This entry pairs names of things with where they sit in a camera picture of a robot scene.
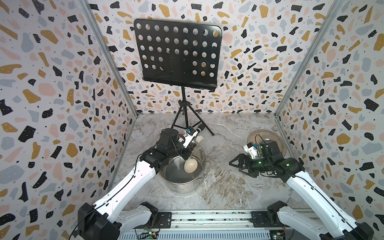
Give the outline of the stainless steel pot lid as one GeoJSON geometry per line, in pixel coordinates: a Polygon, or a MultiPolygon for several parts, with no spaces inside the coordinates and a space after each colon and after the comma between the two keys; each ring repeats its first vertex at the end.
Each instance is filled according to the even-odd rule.
{"type": "Polygon", "coordinates": [[[247,141],[248,141],[248,143],[255,144],[255,143],[261,142],[262,139],[276,141],[278,146],[279,146],[279,149],[281,151],[283,151],[285,149],[285,147],[286,147],[282,137],[279,136],[278,134],[276,134],[275,132],[270,131],[270,130],[255,130],[255,131],[252,131],[248,135],[247,141]]]}

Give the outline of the cream plastic ladle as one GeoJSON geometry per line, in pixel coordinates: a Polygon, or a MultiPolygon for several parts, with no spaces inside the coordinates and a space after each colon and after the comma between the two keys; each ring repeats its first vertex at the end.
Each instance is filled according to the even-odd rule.
{"type": "Polygon", "coordinates": [[[195,172],[198,168],[198,161],[194,157],[193,154],[189,156],[189,158],[185,161],[184,170],[186,173],[191,174],[195,172]]]}

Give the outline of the stainless steel soup pot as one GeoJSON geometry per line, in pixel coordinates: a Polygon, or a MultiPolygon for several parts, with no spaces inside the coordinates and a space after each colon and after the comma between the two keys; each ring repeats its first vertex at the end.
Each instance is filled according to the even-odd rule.
{"type": "Polygon", "coordinates": [[[207,161],[206,153],[199,144],[196,145],[189,159],[197,163],[197,168],[191,173],[186,171],[186,160],[182,157],[172,158],[169,164],[159,172],[166,187],[176,195],[191,194],[207,178],[211,168],[211,162],[207,161]]]}

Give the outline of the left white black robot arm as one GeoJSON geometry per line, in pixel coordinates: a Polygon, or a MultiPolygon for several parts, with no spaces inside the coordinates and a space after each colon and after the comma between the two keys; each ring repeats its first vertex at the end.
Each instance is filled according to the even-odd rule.
{"type": "Polygon", "coordinates": [[[79,236],[84,240],[116,240],[136,227],[157,225],[159,210],[148,202],[124,211],[126,204],[171,159],[187,160],[196,147],[195,139],[204,129],[188,127],[183,134],[172,128],[161,131],[154,146],[140,154],[134,168],[105,196],[93,205],[83,204],[78,210],[79,236]]]}

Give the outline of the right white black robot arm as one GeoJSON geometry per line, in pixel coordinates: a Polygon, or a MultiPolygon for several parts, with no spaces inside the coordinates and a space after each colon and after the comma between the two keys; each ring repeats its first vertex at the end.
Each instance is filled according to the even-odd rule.
{"type": "Polygon", "coordinates": [[[367,223],[358,223],[334,203],[317,186],[304,166],[294,158],[285,158],[278,144],[270,139],[248,143],[245,153],[229,162],[239,172],[280,179],[295,190],[320,219],[319,222],[277,201],[267,208],[270,225],[287,225],[310,240],[371,240],[374,230],[367,223]]]}

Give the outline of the small cream white block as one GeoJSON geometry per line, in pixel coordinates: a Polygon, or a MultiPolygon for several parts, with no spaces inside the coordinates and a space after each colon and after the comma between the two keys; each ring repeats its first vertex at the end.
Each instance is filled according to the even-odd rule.
{"type": "Polygon", "coordinates": [[[196,143],[200,143],[203,139],[204,139],[203,136],[197,136],[196,139],[195,139],[195,142],[196,143]]]}

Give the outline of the right green circuit board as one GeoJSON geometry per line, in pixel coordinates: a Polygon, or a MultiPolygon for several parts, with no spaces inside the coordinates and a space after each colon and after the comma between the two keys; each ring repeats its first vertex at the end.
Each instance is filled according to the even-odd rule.
{"type": "Polygon", "coordinates": [[[284,231],[270,231],[270,240],[285,240],[286,233],[284,231]]]}

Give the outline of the green circuit board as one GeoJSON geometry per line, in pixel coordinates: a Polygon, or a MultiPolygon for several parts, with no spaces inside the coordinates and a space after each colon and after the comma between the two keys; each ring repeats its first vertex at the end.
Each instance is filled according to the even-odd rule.
{"type": "Polygon", "coordinates": [[[157,240],[160,236],[160,230],[153,231],[148,228],[144,228],[141,233],[135,229],[137,240],[157,240]]]}
{"type": "Polygon", "coordinates": [[[270,231],[270,240],[285,240],[286,233],[284,231],[270,231]]]}

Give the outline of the black perforated music stand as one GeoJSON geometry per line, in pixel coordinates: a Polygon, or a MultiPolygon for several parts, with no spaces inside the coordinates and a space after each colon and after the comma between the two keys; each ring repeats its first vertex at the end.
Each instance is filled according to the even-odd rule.
{"type": "Polygon", "coordinates": [[[214,91],[218,84],[222,29],[214,25],[136,19],[135,35],[147,82],[181,87],[177,115],[197,111],[186,98],[185,88],[214,91]]]}

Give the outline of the left green circuit board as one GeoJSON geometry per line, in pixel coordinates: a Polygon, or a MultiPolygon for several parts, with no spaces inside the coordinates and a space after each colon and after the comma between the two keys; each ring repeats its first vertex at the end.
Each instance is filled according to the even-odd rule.
{"type": "Polygon", "coordinates": [[[135,229],[137,240],[157,240],[160,236],[160,230],[153,231],[148,228],[144,228],[141,233],[135,229]]]}

